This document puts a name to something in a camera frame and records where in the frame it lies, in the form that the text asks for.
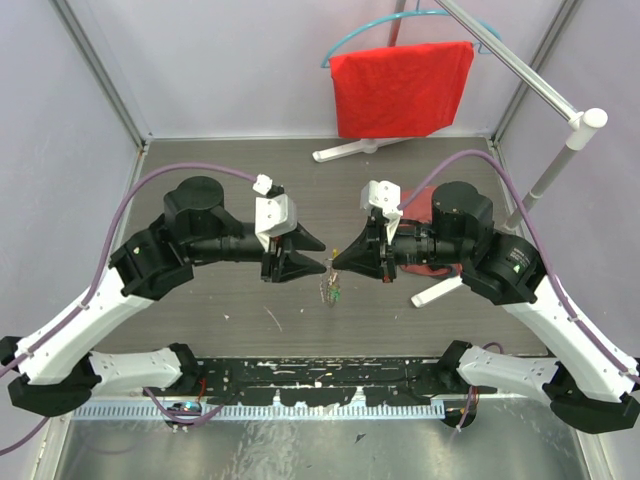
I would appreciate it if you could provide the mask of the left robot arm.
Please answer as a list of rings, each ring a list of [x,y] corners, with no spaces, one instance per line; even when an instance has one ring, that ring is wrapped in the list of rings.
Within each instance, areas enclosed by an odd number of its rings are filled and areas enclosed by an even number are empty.
[[[284,283],[321,274],[308,257],[325,244],[297,220],[282,190],[255,203],[255,219],[241,222],[224,206],[220,182],[206,176],[182,181],[163,199],[164,211],[110,256],[98,282],[44,327],[1,340],[1,363],[16,371],[8,385],[13,406],[57,417],[92,396],[146,388],[188,396],[202,370],[182,343],[133,354],[104,354],[95,346],[124,321],[193,280],[199,266],[257,263],[265,282]]]

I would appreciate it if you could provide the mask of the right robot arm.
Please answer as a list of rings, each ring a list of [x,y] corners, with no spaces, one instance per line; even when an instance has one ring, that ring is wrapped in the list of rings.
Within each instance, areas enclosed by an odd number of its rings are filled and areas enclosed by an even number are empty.
[[[365,227],[333,267],[390,283],[399,266],[458,265],[464,285],[520,320],[551,352],[521,358],[454,341],[436,364],[435,379],[444,390],[489,387],[518,394],[589,434],[635,425],[638,359],[580,319],[536,247],[495,228],[491,200],[468,183],[445,183],[432,195],[430,222],[418,223],[392,206],[399,197],[399,187],[386,181],[363,189]]]

